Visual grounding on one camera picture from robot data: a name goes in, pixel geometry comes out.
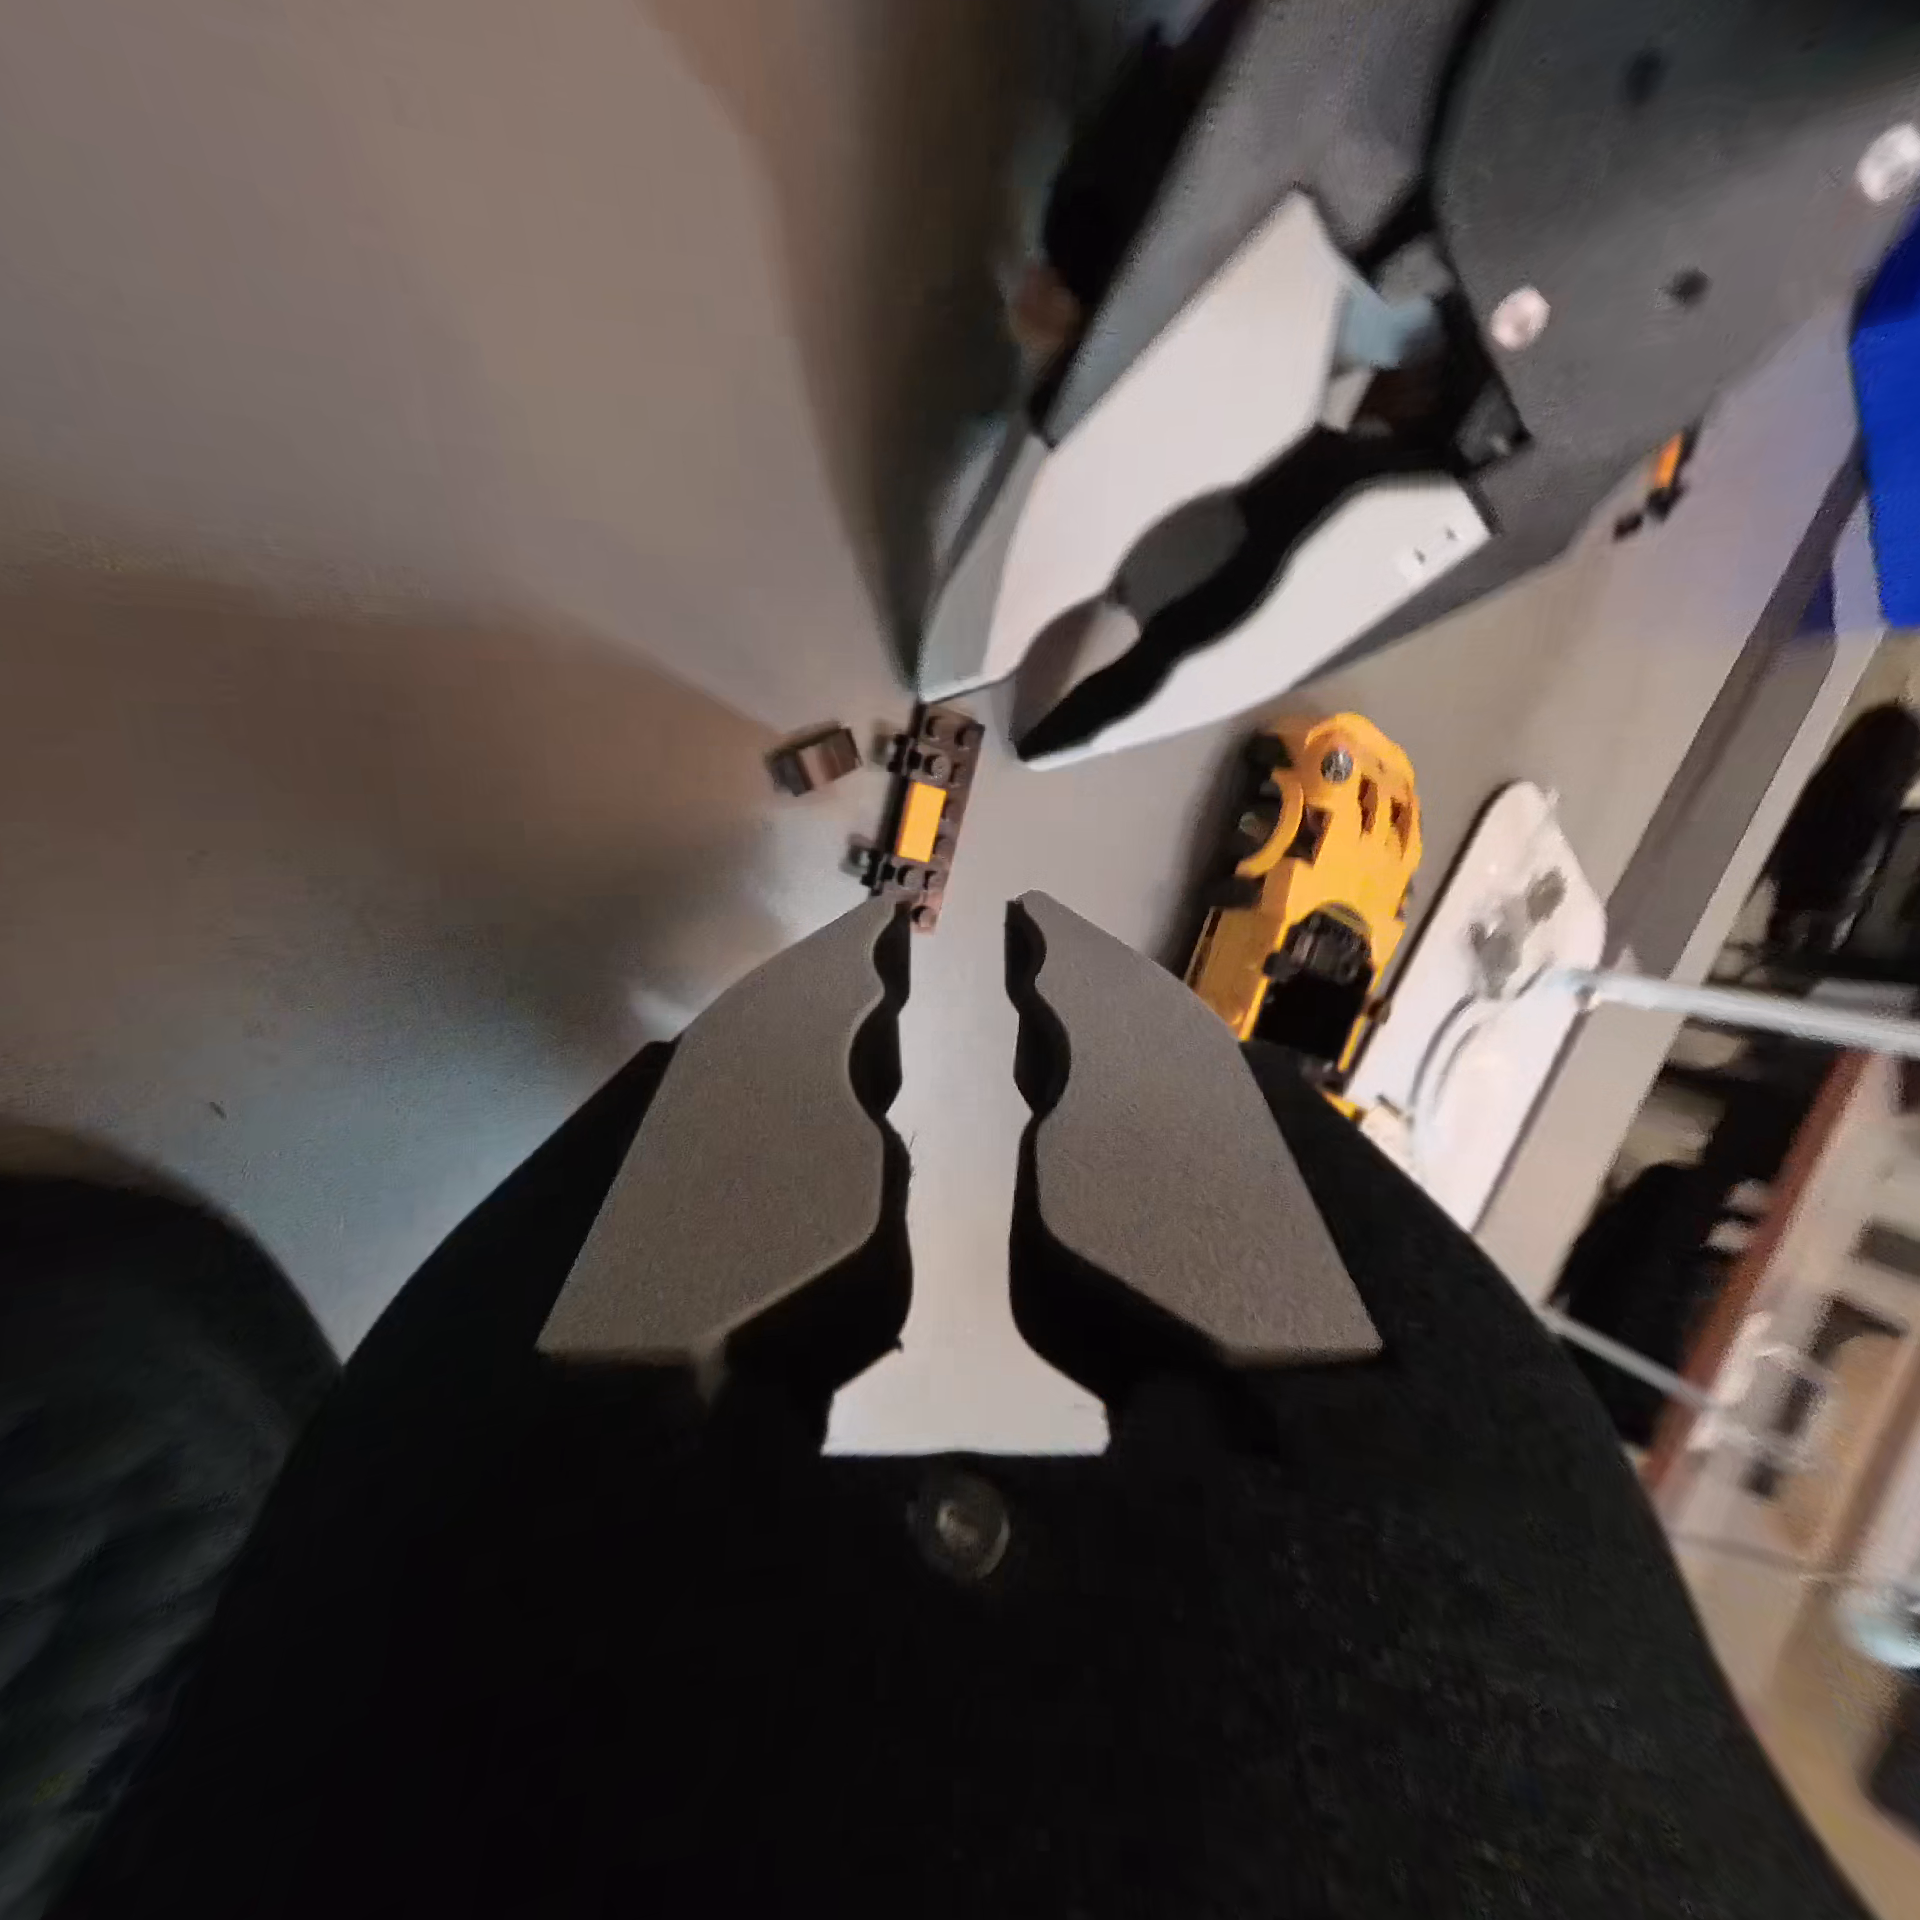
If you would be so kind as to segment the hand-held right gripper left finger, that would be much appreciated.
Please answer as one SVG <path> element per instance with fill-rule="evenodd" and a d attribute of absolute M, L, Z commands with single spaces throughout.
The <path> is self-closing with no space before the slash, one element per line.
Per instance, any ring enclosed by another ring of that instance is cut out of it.
<path fill-rule="evenodd" d="M 896 1016 L 913 934 L 871 901 L 679 1035 L 537 1336 L 585 1367 L 835 1395 L 910 1305 Z"/>

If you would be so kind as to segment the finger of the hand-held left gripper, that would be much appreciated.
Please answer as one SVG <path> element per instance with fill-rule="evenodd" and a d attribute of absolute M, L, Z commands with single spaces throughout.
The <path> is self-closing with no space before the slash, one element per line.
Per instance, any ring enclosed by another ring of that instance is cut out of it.
<path fill-rule="evenodd" d="M 1283 455 L 1321 415 L 1355 282 L 1294 191 L 1074 425 L 1014 432 L 926 616 L 919 696 L 1008 681 L 1167 515 Z"/>
<path fill-rule="evenodd" d="M 1496 538 L 1465 482 L 1407 447 L 1302 447 L 1234 497 L 1240 538 L 1118 653 L 1041 694 L 1018 677 L 1015 753 L 1038 769 L 1208 729 L 1372 639 Z"/>

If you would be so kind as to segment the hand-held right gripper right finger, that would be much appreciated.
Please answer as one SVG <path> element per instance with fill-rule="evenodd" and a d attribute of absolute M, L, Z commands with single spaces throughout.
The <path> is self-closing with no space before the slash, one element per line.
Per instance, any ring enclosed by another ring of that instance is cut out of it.
<path fill-rule="evenodd" d="M 1232 1030 L 1047 893 L 1007 904 L 1028 1107 L 1011 1259 L 1064 1373 L 1372 1359 L 1380 1334 Z"/>

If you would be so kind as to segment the black yellow lego plate assembly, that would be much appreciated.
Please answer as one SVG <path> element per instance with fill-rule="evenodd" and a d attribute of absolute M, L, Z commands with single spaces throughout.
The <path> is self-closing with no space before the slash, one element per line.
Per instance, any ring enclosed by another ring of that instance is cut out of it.
<path fill-rule="evenodd" d="M 919 934 L 943 920 L 985 739 L 964 703 L 919 703 L 908 723 L 873 736 L 884 798 L 875 830 L 848 838 L 843 872 Z"/>

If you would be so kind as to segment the yellow lego car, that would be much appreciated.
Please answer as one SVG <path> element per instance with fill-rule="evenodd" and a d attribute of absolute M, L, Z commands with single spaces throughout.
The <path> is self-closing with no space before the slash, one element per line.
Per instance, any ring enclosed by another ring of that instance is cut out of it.
<path fill-rule="evenodd" d="M 1262 727 L 1244 767 L 1185 984 L 1236 1042 L 1291 1054 L 1354 1118 L 1350 1079 L 1386 1015 L 1424 858 L 1417 778 L 1355 711 Z"/>

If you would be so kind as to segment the bag of small lego parts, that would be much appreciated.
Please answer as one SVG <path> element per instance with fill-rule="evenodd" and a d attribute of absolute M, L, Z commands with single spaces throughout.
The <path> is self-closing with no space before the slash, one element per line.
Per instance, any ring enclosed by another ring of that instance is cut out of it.
<path fill-rule="evenodd" d="M 1562 865 L 1546 865 L 1492 901 L 1465 933 L 1473 991 L 1480 998 L 1512 998 L 1553 963 L 1554 919 L 1569 897 Z"/>

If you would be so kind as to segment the white stand base board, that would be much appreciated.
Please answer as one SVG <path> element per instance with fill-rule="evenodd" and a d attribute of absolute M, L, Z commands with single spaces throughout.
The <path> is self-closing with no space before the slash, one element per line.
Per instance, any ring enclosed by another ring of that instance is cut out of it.
<path fill-rule="evenodd" d="M 1467 925 L 1527 875 L 1562 865 L 1569 897 L 1547 968 L 1598 968 L 1608 914 L 1563 834 L 1554 793 L 1496 790 L 1392 968 L 1386 1013 L 1350 1079 L 1358 1126 L 1467 1231 L 1496 1195 L 1562 1055 L 1578 1000 L 1473 991 Z"/>

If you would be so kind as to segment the stack of blue storage bins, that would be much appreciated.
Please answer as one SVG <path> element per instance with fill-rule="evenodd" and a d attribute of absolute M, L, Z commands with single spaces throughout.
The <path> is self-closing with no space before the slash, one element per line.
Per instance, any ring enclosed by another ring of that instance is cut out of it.
<path fill-rule="evenodd" d="M 1884 258 L 1856 311 L 1851 343 L 1864 495 L 1880 607 L 1918 629 L 1918 218 Z"/>

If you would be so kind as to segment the clear stand rod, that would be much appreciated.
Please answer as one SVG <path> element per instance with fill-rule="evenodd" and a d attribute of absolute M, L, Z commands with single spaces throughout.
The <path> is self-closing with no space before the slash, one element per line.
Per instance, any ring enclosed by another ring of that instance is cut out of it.
<path fill-rule="evenodd" d="M 1795 1471 L 1804 1465 L 1804 1446 L 1767 1427 L 1747 1408 L 1744 1393 L 1697 1385 L 1673 1369 L 1663 1367 L 1658 1359 L 1650 1359 L 1623 1341 L 1579 1322 L 1547 1302 L 1535 1302 L 1532 1309 L 1535 1317 L 1562 1341 L 1655 1389 L 1665 1401 L 1676 1401 L 1680 1408 L 1695 1411 L 1697 1421 L 1710 1427 L 1710 1439 L 1698 1442 L 1700 1448 L 1710 1445 L 1740 1442 L 1747 1455 L 1770 1465 L 1772 1470 Z"/>
<path fill-rule="evenodd" d="M 1532 979 L 1584 1008 L 1618 1006 L 1743 1032 L 1770 1032 L 1835 1048 L 1918 1059 L 1918 1019 L 1824 998 L 1795 998 L 1713 983 L 1679 983 L 1618 968 L 1553 966 Z"/>

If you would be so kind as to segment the person's dark clothed torso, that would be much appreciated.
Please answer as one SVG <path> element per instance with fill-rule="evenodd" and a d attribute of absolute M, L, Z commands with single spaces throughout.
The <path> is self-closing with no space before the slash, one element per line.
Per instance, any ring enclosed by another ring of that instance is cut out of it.
<path fill-rule="evenodd" d="M 169 1191 L 3 1182 L 3 1914 L 47 1914 L 152 1754 L 340 1359 Z"/>

